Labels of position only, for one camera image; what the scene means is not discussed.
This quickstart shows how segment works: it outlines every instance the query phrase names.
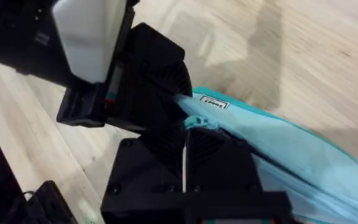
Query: white panel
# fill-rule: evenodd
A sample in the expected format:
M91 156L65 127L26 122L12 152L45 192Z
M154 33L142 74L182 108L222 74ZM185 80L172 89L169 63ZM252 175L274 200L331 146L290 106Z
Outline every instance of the white panel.
M61 0L53 16L71 72L104 82L125 13L126 0Z

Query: light blue bag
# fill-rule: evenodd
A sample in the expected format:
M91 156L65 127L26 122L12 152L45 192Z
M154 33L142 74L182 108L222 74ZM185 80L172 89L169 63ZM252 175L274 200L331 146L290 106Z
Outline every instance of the light blue bag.
M358 223L358 162L319 136L241 101L196 88L178 104L242 138L290 172L254 155L265 190L285 190L293 212L315 222Z

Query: screw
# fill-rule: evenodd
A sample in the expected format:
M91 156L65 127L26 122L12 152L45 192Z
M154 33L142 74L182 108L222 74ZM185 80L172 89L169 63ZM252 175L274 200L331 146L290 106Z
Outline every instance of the screw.
M131 140L123 140L122 145L125 147L129 147L133 145L134 143Z
M119 184L112 184L109 186L108 192L112 195L118 195L121 192L121 186Z
M169 192L176 192L176 191L177 191L177 188L176 188L174 185L169 185L169 186L168 186L168 191L169 191Z
M200 192L201 191L201 187L200 186L195 186L195 187L193 187L193 192Z

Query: white label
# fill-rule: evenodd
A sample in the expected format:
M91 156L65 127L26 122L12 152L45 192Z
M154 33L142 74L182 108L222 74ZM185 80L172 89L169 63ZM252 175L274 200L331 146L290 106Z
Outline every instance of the white label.
M205 96L205 95L200 98L200 101L210 104L210 105L214 105L214 106L216 106L218 108L222 108L222 109L226 109L229 106L228 102L218 100L218 99L212 98L210 96Z

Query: wooden floor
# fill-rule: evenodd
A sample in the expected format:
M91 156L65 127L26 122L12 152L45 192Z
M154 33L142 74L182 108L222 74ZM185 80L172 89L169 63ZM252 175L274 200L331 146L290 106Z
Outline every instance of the wooden floor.
M186 50L194 86L310 129L358 158L358 0L146 0L146 22ZM23 190L58 184L80 223L98 209L121 138L57 124L63 88L0 66L0 145Z

